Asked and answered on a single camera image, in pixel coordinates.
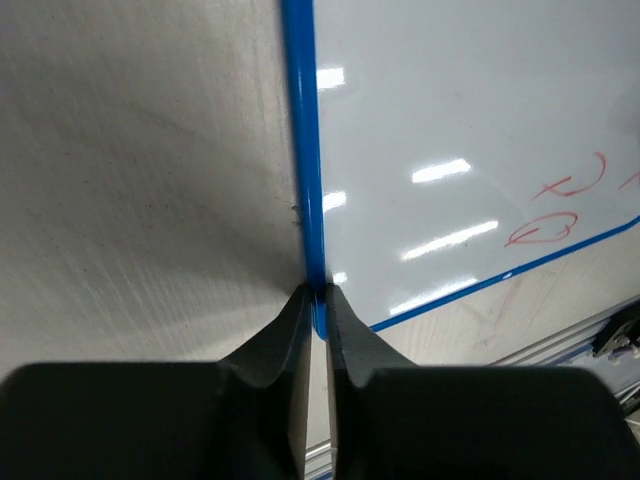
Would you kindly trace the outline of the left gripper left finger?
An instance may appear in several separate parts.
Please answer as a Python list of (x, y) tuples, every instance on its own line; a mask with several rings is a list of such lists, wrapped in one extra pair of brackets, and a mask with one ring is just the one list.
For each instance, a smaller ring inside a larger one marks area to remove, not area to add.
[(5, 479), (300, 479), (312, 291), (217, 361), (23, 365), (1, 383)]

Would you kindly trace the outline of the blue framed whiteboard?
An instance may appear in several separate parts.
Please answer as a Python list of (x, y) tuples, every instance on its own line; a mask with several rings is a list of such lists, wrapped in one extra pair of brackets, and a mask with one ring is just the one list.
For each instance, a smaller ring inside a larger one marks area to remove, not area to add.
[(635, 1), (285, 1), (308, 281), (381, 331), (639, 222)]

